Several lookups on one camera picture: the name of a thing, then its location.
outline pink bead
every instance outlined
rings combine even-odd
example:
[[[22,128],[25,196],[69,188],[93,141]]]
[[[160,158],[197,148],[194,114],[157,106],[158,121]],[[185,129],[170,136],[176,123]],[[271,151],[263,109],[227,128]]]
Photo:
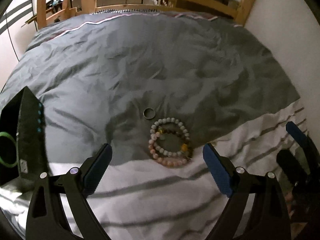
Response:
[[[156,141],[158,139],[158,137],[153,133],[151,134],[151,140]]]

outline silver screw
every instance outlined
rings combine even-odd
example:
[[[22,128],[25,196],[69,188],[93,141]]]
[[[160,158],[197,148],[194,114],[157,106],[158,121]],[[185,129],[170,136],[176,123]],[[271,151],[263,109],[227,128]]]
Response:
[[[236,168],[236,172],[242,174],[242,173],[244,173],[244,168],[242,168],[242,167],[237,167],[237,168]]]
[[[72,169],[70,170],[70,173],[71,173],[71,174],[77,174],[78,171],[79,171],[79,169],[78,169],[77,167],[74,167],[74,168],[72,168]]]
[[[276,176],[272,172],[268,172],[268,177],[274,179]]]
[[[44,179],[46,176],[47,176],[47,173],[46,173],[46,172],[43,172],[43,173],[40,174],[40,178],[41,178],[41,179]]]

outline bed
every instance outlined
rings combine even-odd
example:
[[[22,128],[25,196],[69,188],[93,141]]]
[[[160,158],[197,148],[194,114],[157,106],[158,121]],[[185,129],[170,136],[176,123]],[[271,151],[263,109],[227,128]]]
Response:
[[[237,9],[187,1],[232,19],[158,5],[97,8],[96,0],[82,0],[80,12],[64,0],[62,10],[46,18],[45,0],[38,0],[41,30],[0,95],[2,109],[28,86],[43,103],[52,174],[79,167],[103,143],[112,145],[111,165],[88,198],[112,239],[205,239],[227,198],[204,163],[203,145],[213,143],[252,174],[279,177],[276,154],[298,148],[285,124],[293,121],[307,133],[294,86],[242,27],[254,0],[242,0]],[[63,21],[53,23],[57,17]],[[144,118],[148,107],[154,119]],[[192,160],[179,168],[159,164],[148,150],[150,128],[168,117],[184,122],[194,148]],[[23,235],[30,194],[1,189],[1,195]]]

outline yellow bead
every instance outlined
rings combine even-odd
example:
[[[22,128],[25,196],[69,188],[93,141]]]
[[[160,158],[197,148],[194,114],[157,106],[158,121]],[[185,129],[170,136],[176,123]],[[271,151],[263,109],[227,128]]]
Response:
[[[188,145],[186,145],[185,143],[182,144],[181,150],[182,150],[183,152],[186,152],[186,151],[188,150]]]

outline green ring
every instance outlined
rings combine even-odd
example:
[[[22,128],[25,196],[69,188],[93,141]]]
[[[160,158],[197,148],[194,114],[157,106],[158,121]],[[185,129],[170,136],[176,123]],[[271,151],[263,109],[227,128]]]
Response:
[[[6,138],[8,138],[10,141],[13,142],[14,147],[17,149],[16,141],[15,141],[15,139],[14,139],[9,133],[7,133],[7,132],[0,132],[0,137],[6,137]],[[16,162],[15,162],[15,163],[9,164],[9,163],[4,162],[3,159],[0,157],[0,163],[1,163],[3,166],[7,167],[7,168],[13,168],[13,167],[17,166],[17,164],[18,164],[18,158],[16,159]]]

